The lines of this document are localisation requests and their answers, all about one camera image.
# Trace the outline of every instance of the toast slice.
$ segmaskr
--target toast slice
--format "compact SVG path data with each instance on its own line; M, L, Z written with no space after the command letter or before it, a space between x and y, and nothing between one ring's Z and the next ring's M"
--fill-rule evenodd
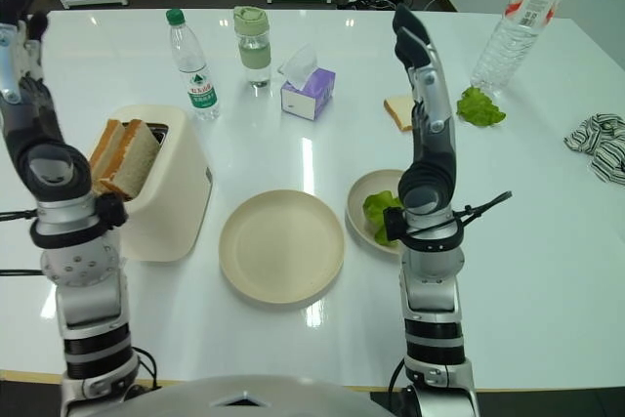
M139 195L158 153L158 140L144 121L133 119L99 183L127 199Z
M384 108L393 117L401 132L412 130L412 108L414 101L410 95L391 97L384 100Z
M100 141L96 149L89 158L89 166L91 167L91 181L93 190L97 194L106 192L106 187L100 183L99 179L108 168L110 160L115 151L119 147L122 137L124 136L124 126L117 119L108 119L104 132L100 137Z

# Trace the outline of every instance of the black and white cloth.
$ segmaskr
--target black and white cloth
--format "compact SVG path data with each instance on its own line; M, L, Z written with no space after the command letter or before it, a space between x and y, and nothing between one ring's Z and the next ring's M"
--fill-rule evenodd
M602 181L625 185L625 120L616 114L595 114L564 138L571 150L593 155L590 163Z

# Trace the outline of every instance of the beige plate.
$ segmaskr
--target beige plate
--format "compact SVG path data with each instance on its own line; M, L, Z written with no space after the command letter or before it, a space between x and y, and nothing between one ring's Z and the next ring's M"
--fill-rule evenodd
M348 195L348 220L354 230L371 246L390 254L401 253L399 243L397 242L396 246L382 246L375 242L373 237L375 230L364 217L362 204L369 195L383 190L389 190L393 196L397 196L397 184L402 174L403 172L399 170L374 171L356 181Z
M224 275L261 302L297 303L323 290L343 265L339 220L316 197L272 190L243 202L219 242Z

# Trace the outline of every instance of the green lid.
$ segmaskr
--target green lid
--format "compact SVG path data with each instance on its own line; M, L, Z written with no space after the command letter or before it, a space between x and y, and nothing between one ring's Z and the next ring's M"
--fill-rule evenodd
M172 26L176 26L178 24L183 24L185 22L185 14L180 9L171 9L167 11L165 14L167 17L167 21Z
M270 29L267 13L258 7L234 7L234 31L244 36L257 36Z

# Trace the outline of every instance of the green lettuce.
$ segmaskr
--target green lettuce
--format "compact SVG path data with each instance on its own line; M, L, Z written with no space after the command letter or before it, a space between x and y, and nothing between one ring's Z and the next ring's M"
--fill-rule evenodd
M396 245L396 241L389 241L387 230L384 227L384 210L389 207L403 207L399 199L393 197L393 193L389 190L369 195L362 204L364 216L376 230L373 237L376 243L383 246Z
M469 87L463 92L462 98L458 101L458 115L480 127L497 124L506 118L506 113L501 112L499 107L476 87Z

